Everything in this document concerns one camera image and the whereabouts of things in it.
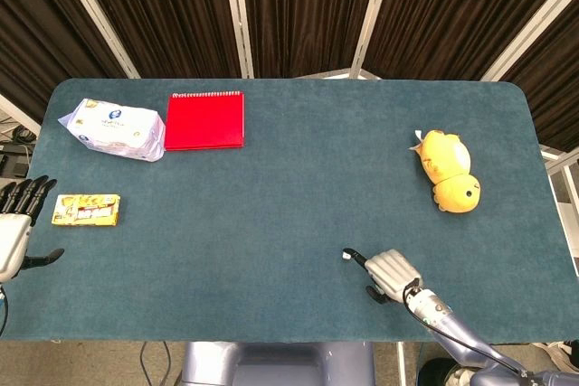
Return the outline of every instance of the robotic hand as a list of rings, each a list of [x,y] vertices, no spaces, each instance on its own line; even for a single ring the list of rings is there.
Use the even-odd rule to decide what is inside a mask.
[[[462,366],[480,368],[472,386],[577,386],[579,375],[565,372],[525,370],[518,362],[494,350],[472,332],[430,289],[422,287],[422,276],[397,250],[390,249],[366,259],[353,249],[344,249],[342,257],[354,259],[374,281],[366,287],[373,300],[383,304],[394,301],[406,310]]]
[[[0,284],[14,278],[20,270],[52,264],[64,249],[46,257],[28,257],[28,237],[36,223],[48,192],[56,180],[43,175],[21,183],[10,183],[0,190]]]

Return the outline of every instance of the wet wipes package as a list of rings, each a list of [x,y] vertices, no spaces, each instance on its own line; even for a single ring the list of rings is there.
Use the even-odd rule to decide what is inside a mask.
[[[155,162],[165,153],[165,124],[147,108],[84,99],[59,122],[87,148]]]

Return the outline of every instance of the black curtain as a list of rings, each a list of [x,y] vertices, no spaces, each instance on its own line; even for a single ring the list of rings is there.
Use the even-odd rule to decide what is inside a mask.
[[[256,78],[352,65],[368,0],[245,0]]]
[[[479,80],[545,0],[384,0],[363,68],[384,79]]]
[[[40,122],[70,77],[126,77],[79,0],[0,0],[0,93]]]
[[[229,0],[99,2],[141,77],[241,77]]]
[[[527,95],[539,142],[579,146],[579,0],[573,0],[503,78]]]

